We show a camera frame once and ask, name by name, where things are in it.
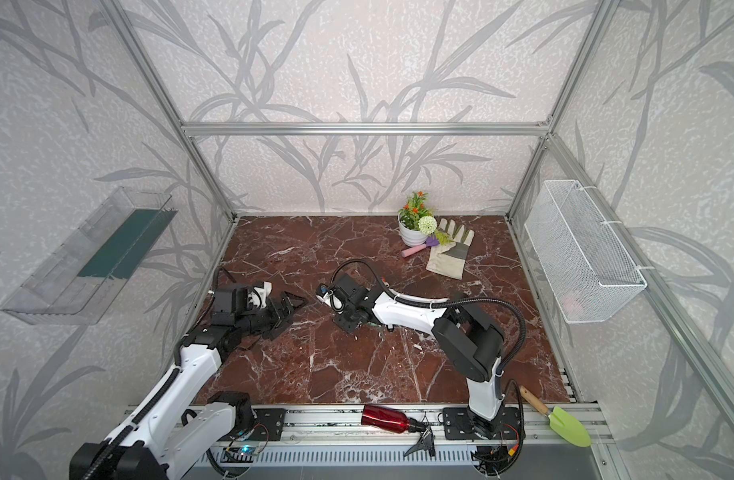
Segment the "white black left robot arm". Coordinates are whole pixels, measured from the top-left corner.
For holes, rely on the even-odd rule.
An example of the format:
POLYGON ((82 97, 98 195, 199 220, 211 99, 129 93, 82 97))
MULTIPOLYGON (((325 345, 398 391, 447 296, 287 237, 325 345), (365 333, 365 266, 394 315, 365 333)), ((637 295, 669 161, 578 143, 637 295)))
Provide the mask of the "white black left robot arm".
POLYGON ((176 344, 167 373, 103 441, 79 448, 70 478, 180 479, 219 440, 251 434, 257 420, 243 392, 219 392, 185 426, 179 422, 245 338, 277 338, 308 303, 271 292, 268 282, 216 289, 202 319, 176 344))

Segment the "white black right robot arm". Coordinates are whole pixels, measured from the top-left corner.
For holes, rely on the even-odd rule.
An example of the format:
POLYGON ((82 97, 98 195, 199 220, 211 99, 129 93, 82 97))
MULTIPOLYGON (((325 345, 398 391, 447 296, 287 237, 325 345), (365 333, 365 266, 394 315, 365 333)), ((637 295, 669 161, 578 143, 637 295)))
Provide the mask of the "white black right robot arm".
POLYGON ((469 416, 489 422, 499 413, 505 398, 500 385, 504 335, 480 306, 501 306, 522 321, 521 313, 512 304, 487 297, 414 297, 384 284, 368 289, 348 275, 331 285, 319 285, 316 296, 335 312, 336 324, 348 333, 371 323, 433 336, 449 362, 467 379, 469 416))

